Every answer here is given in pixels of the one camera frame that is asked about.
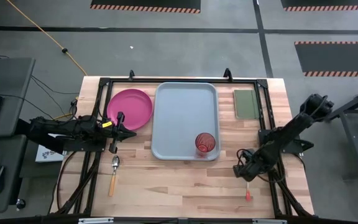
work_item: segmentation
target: plastic tray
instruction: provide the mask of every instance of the plastic tray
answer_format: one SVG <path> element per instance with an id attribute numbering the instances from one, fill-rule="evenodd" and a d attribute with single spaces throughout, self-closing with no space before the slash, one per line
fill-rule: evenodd
<path id="1" fill-rule="evenodd" d="M 215 148 L 197 155 L 201 133 L 214 136 Z M 212 161 L 221 151 L 218 93 L 209 83 L 162 83 L 154 104 L 152 152 L 159 159 Z"/>

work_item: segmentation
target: gray desk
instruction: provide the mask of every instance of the gray desk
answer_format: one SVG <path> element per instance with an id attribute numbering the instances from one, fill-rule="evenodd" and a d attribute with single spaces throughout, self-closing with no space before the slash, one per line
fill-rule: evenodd
<path id="1" fill-rule="evenodd" d="M 35 60 L 32 58 L 0 59 L 0 94 L 25 97 Z M 23 100 L 4 96 L 0 110 L 0 137 L 12 136 Z"/>
<path id="2" fill-rule="evenodd" d="M 5 212 L 11 202 L 12 194 L 18 190 L 18 177 L 26 144 L 27 138 L 21 135 L 0 138 L 0 164 L 6 168 L 5 187 L 0 193 L 0 213 Z"/>

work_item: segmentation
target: red cup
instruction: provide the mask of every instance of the red cup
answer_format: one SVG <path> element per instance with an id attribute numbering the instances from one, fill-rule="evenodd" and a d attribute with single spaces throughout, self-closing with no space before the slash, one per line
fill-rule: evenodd
<path id="1" fill-rule="evenodd" d="M 201 157 L 206 157 L 215 148 L 215 138 L 210 133 L 201 133 L 196 138 L 196 153 Z"/>

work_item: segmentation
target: wooden spoon handle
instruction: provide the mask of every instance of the wooden spoon handle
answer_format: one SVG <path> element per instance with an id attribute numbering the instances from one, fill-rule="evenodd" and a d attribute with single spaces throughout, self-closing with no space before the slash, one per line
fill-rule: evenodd
<path id="1" fill-rule="evenodd" d="M 116 182 L 116 175 L 111 176 L 111 182 L 110 182 L 110 190 L 109 190 L 109 196 L 112 197 L 112 194 L 114 193 L 114 186 Z"/>

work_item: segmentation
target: hazard stripe tape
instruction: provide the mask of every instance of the hazard stripe tape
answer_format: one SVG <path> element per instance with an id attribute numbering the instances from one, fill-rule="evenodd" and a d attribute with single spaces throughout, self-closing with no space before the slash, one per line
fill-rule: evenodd
<path id="1" fill-rule="evenodd" d="M 358 10 L 358 6 L 294 6 L 285 7 L 287 12 L 303 12 L 303 11 L 349 11 Z"/>
<path id="2" fill-rule="evenodd" d="M 298 44 L 358 44 L 358 41 L 296 41 Z"/>
<path id="3" fill-rule="evenodd" d="M 306 77 L 358 77 L 358 72 L 343 71 L 312 71 L 303 72 Z"/>
<path id="4" fill-rule="evenodd" d="M 123 11 L 143 11 L 143 12 L 182 12 L 182 13 L 193 13 L 199 14 L 199 9 L 186 9 L 186 8 L 175 8 L 175 7 L 148 7 L 148 6 L 110 6 L 93 4 L 91 9 L 109 9 L 109 10 L 123 10 Z"/>

